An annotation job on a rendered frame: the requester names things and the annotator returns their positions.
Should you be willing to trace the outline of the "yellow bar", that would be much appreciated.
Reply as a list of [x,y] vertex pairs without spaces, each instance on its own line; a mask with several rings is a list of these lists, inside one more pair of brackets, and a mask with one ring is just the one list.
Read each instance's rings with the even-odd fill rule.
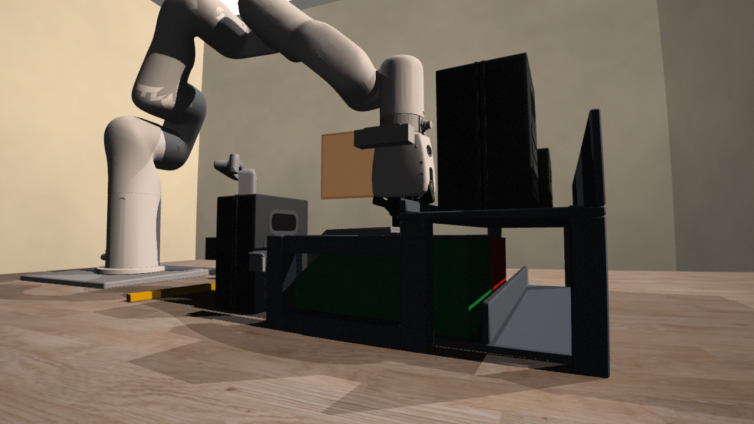
[[175,288],[165,288],[161,290],[143,291],[138,293],[127,293],[127,302],[139,302],[142,300],[154,300],[166,296],[178,296],[186,293],[209,292],[215,290],[215,283],[197,284],[192,286],[183,286]]

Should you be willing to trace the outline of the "red open bin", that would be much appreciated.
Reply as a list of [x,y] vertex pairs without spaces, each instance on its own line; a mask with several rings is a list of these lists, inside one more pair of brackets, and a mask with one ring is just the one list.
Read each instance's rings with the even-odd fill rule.
[[433,239],[492,239],[492,293],[506,282],[505,238],[433,238]]

